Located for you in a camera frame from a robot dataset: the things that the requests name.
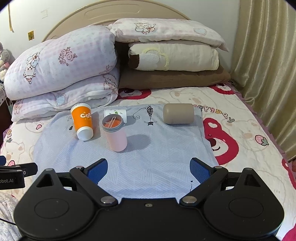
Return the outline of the pink folded quilt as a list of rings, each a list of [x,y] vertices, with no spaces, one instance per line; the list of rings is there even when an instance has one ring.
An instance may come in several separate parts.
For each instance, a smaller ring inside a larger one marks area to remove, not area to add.
[[[53,116],[84,102],[106,106],[118,95],[114,34],[88,26],[23,52],[9,67],[4,88],[14,101],[12,121]]]

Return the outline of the beige wooden headboard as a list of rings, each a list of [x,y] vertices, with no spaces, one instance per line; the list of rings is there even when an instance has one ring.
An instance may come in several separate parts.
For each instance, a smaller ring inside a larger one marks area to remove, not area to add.
[[[180,11],[155,1],[99,1],[67,15],[48,32],[43,41],[57,39],[89,25],[109,25],[121,18],[188,19]]]

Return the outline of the bear print bedsheet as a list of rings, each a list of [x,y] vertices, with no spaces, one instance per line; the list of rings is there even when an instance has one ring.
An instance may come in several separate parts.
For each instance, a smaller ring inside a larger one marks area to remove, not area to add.
[[[295,166],[285,159],[241,95],[226,84],[159,90],[122,88],[107,110],[126,110],[144,104],[190,103],[202,113],[204,134],[218,162],[230,171],[253,168],[278,198],[285,218],[278,231],[281,240],[295,240]],[[35,144],[52,120],[20,120],[10,127],[1,148],[8,165],[33,161]]]

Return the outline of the cream folded blanket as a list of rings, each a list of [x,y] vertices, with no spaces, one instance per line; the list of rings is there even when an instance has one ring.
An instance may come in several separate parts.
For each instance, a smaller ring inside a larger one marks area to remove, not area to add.
[[[147,43],[130,43],[130,68],[140,71],[217,70],[218,51],[200,42],[178,40]]]

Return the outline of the beige curtain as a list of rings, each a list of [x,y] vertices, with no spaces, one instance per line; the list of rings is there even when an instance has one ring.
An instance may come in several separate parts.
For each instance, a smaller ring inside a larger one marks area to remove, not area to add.
[[[295,9],[288,2],[240,1],[231,77],[295,159]]]

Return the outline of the yellow wall sticker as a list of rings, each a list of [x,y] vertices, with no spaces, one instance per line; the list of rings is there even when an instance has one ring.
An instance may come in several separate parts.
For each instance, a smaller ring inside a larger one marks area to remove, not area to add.
[[[31,41],[31,40],[33,40],[34,38],[35,38],[35,36],[34,36],[34,31],[30,31],[30,32],[28,32],[28,40]]]

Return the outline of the taupe plastic cup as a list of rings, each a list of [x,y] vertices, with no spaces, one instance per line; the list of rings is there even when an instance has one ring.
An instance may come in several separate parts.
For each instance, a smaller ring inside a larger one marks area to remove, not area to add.
[[[190,103],[167,103],[163,107],[164,123],[186,125],[194,121],[194,107]]]

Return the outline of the grey rabbit plush toy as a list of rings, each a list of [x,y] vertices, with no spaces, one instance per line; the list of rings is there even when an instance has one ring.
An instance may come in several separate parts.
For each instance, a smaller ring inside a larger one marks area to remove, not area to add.
[[[1,59],[0,59],[0,79],[1,83],[4,83],[4,78],[7,73],[8,68],[10,67],[10,53],[8,50],[3,48],[2,43],[0,43],[0,53],[1,53]]]

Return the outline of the pink tumbler with grey lid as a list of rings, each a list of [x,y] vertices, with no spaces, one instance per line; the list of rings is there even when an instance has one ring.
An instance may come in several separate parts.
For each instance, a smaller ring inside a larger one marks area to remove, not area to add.
[[[109,114],[102,120],[109,147],[112,151],[121,152],[127,147],[125,123],[118,114]]]

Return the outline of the light blue patterned cloth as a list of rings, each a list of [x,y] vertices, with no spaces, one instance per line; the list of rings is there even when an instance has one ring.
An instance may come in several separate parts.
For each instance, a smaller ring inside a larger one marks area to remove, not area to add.
[[[108,170],[98,185],[116,199],[180,199],[199,185],[190,172],[192,158],[211,167],[218,164],[205,138],[199,109],[191,124],[167,125],[161,104],[126,107],[127,147],[121,152],[108,145],[103,112],[102,108],[93,110],[94,136],[86,142],[77,138],[70,111],[55,115],[34,147],[33,161],[39,172],[46,168],[67,172],[104,158]]]

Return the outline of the orange paper cup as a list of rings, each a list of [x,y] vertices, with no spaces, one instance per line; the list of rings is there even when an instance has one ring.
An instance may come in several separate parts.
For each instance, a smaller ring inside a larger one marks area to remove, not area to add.
[[[86,103],[78,103],[71,108],[77,138],[88,141],[93,137],[91,107]]]

